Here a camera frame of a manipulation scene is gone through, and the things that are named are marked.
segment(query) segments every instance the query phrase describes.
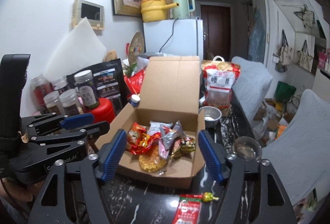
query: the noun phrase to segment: metal bowl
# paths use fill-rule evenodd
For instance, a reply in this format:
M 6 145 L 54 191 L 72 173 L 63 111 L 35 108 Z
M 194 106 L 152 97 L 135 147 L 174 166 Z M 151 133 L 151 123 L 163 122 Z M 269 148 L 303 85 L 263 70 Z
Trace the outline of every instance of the metal bowl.
M 239 137 L 233 143 L 233 153 L 244 161 L 257 161 L 261 159 L 262 148 L 253 138 Z
M 198 113 L 202 109 L 204 110 L 205 127 L 206 128 L 215 128 L 222 116 L 221 111 L 215 107 L 204 106 L 198 110 Z

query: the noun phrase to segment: white chair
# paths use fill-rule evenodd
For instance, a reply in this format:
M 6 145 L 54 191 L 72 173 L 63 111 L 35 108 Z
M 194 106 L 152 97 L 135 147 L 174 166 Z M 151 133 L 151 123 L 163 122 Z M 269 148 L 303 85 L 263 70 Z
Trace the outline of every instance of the white chair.
M 248 61 L 241 57 L 233 57 L 231 62 L 240 65 L 240 76 L 233 85 L 233 91 L 251 124 L 273 77 L 260 62 Z
M 263 148 L 294 205 L 330 176 L 330 103 L 306 89 L 282 135 Z

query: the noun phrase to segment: blue gripper pad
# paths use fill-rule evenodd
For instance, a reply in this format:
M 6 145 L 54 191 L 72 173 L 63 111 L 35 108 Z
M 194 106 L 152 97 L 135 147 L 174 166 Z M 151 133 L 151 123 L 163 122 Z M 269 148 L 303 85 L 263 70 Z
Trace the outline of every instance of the blue gripper pad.
M 216 182 L 221 182 L 223 181 L 223 176 L 221 174 L 222 164 L 213 148 L 213 145 L 222 147 L 222 145 L 216 144 L 212 140 L 210 134 L 206 130 L 200 131 L 198 134 L 198 146 L 201 149 L 206 167 L 211 173 L 213 180 Z
M 110 143 L 104 144 L 99 151 L 99 165 L 96 177 L 108 182 L 116 173 L 116 168 L 126 148 L 126 133 L 119 129 Z
M 93 122 L 94 122 L 94 115 L 91 113 L 74 115 L 74 116 L 66 117 L 61 123 L 61 128 L 70 130 L 70 129 L 79 128 L 87 124 L 92 124 Z

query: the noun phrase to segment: open box lid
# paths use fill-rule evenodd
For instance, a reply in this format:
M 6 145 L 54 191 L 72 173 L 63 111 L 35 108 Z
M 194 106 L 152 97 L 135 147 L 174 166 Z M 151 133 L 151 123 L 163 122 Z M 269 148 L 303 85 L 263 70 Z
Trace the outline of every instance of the open box lid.
M 139 109 L 197 114 L 199 79 L 198 56 L 151 57 Z

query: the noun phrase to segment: yellow pot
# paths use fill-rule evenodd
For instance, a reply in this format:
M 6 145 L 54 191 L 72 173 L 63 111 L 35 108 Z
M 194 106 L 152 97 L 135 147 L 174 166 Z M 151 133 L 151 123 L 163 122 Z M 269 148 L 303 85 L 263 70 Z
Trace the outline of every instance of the yellow pot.
M 166 10 L 179 6 L 178 3 L 167 5 L 165 0 L 142 0 L 141 13 L 143 22 L 166 19 Z

